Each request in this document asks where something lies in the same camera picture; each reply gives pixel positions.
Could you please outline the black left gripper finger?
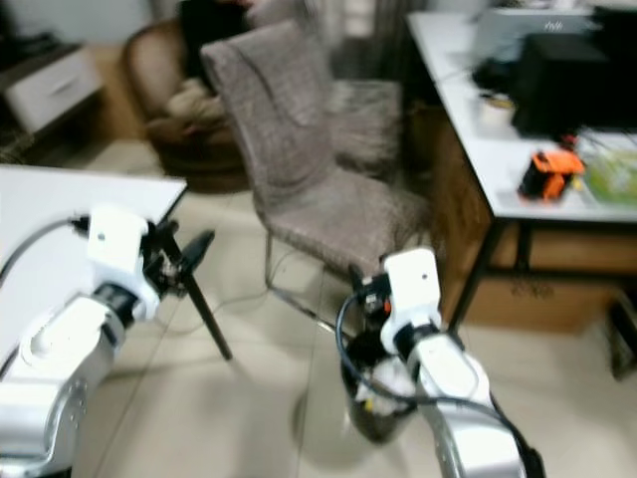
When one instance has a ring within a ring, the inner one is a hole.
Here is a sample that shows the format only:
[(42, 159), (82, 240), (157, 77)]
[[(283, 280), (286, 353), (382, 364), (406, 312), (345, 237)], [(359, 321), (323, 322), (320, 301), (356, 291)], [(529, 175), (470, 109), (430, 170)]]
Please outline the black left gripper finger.
[(176, 242), (176, 220), (159, 220), (147, 229), (147, 263), (173, 263), (179, 255)]
[(179, 277), (182, 279), (190, 278), (204, 263), (208, 250), (217, 237), (214, 229), (205, 229), (203, 232), (197, 233), (190, 241), (182, 247), (179, 252)]

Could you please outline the black metal desk frame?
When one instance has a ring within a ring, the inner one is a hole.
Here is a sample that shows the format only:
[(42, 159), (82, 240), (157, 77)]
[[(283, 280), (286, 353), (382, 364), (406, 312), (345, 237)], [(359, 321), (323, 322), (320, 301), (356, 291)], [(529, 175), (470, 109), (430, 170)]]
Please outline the black metal desk frame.
[(447, 323), (574, 336), (637, 286), (634, 224), (479, 220), (441, 247)]

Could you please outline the black floor object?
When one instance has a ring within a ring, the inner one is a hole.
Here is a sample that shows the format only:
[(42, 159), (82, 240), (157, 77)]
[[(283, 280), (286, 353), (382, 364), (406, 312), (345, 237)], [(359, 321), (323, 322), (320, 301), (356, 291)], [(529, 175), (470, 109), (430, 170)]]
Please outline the black floor object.
[(624, 354), (637, 357), (637, 296), (633, 290), (620, 290), (606, 311), (611, 345)]

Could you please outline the black box appliance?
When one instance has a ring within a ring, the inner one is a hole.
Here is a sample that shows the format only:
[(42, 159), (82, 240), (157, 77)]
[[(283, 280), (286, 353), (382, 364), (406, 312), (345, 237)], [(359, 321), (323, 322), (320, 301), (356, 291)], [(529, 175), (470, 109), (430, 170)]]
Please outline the black box appliance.
[(528, 35), (510, 95), (522, 136), (637, 130), (637, 54), (600, 49), (586, 35)]

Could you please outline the grey fabric dining chair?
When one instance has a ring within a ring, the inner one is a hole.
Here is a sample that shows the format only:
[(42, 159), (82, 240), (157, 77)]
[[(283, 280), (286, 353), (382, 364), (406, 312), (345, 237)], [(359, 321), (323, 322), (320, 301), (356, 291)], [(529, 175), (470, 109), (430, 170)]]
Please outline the grey fabric dining chair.
[(337, 163), (360, 176), (394, 181), (399, 173), (402, 87), (382, 79), (337, 79), (328, 112)]
[(269, 246), (345, 273), (427, 238), (424, 197), (338, 164), (322, 51), (296, 20), (213, 42), (201, 63), (246, 163)]

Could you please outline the orange and black tool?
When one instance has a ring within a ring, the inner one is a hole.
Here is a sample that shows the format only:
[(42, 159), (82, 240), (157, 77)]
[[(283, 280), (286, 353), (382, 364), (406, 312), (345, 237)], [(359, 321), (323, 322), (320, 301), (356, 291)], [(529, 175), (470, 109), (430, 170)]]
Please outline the orange and black tool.
[(559, 203), (573, 178), (585, 171), (585, 163), (572, 150), (538, 150), (531, 156), (516, 191), (524, 200)]

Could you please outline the white drawer cabinet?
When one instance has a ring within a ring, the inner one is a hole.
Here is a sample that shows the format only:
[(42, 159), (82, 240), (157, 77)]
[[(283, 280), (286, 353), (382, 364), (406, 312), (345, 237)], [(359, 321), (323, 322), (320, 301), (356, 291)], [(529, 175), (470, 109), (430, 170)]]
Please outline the white drawer cabinet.
[(41, 133), (94, 99), (104, 82), (90, 51), (61, 45), (3, 70), (1, 93), (25, 133)]

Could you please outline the green translucent bowl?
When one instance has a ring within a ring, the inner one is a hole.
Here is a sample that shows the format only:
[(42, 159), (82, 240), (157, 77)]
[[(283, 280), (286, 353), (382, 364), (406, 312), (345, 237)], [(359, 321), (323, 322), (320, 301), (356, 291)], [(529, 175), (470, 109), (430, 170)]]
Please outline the green translucent bowl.
[(599, 203), (637, 208), (637, 149), (592, 147), (580, 155), (583, 183)]

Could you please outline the black round rubbish bin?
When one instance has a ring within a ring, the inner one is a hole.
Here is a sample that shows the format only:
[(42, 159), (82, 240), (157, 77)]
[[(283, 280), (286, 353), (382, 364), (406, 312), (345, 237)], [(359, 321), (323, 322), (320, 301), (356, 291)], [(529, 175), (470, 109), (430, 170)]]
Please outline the black round rubbish bin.
[[(351, 363), (358, 369), (360, 376), (367, 376), (375, 365), (391, 363), (394, 356), (389, 355), (379, 341), (377, 333), (363, 333), (351, 336), (344, 334), (342, 344)], [(399, 409), (390, 414), (378, 414), (367, 409), (367, 401), (356, 397), (360, 391), (362, 382), (355, 377), (349, 369), (339, 364), (341, 381), (344, 383), (346, 395), (347, 417), (353, 422), (353, 426), (364, 438), (372, 443), (387, 443), (396, 436), (402, 424), (406, 422), (417, 410), (417, 405), (400, 405)]]

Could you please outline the white cup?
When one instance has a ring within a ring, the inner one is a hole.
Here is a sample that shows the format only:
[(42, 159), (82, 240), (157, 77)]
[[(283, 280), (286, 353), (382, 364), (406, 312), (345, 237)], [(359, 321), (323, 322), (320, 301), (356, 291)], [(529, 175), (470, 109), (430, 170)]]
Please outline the white cup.
[(506, 93), (481, 92), (477, 107), (478, 125), (487, 130), (510, 127), (516, 104)]

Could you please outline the white crumpled paper trash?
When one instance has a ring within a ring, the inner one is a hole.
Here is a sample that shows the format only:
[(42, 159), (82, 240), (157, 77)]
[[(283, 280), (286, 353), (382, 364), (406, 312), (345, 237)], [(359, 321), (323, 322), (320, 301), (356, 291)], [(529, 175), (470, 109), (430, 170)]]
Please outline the white crumpled paper trash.
[[(400, 360), (383, 360), (363, 371), (362, 377), (365, 381), (373, 382), (385, 390), (391, 391), (392, 395), (411, 396), (415, 394), (413, 378), (410, 377), (408, 369)], [(379, 394), (372, 387), (368, 387), (362, 381), (356, 383), (354, 399), (359, 408), (369, 411), (374, 415), (387, 415), (399, 413), (410, 408), (411, 402), (396, 399), (386, 394)]]

